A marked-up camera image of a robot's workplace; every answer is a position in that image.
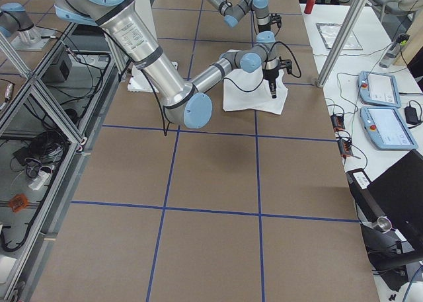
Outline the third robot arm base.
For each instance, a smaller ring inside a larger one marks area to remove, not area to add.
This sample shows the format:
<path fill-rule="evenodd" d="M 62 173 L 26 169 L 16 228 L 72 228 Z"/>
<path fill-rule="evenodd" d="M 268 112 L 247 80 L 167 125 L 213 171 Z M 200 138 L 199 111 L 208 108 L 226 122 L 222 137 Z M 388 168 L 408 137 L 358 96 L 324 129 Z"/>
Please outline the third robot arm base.
<path fill-rule="evenodd" d="M 1 5 L 1 33 L 6 38 L 17 34 L 11 44 L 20 51 L 41 51 L 48 42 L 20 3 Z"/>

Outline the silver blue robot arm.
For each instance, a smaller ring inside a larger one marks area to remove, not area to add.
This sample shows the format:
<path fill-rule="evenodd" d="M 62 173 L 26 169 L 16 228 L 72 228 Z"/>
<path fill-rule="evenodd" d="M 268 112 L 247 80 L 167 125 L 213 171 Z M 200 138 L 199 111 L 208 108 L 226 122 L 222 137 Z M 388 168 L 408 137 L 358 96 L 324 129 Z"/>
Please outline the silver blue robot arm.
<path fill-rule="evenodd" d="M 224 22 L 231 28 L 250 12 L 255 13 L 259 32 L 271 31 L 272 17 L 269 0 L 239 0 L 237 4 L 229 0 L 206 0 L 223 16 Z"/>
<path fill-rule="evenodd" d="M 280 70 L 268 0 L 240 0 L 237 5 L 227 0 L 207 1 L 223 15 L 230 27 L 237 25 L 249 11 L 255 12 L 259 33 L 253 48 L 222 54 L 218 61 L 191 81 L 184 80 L 165 55 L 136 11 L 135 0 L 55 0 L 55 9 L 56 15 L 63 20 L 96 25 L 106 31 L 158 92 L 156 99 L 161 105 L 163 119 L 198 129 L 212 116 L 212 101 L 207 91 L 230 72 L 242 69 L 252 73 L 261 69 L 272 98 L 276 98 L 276 79 Z"/>

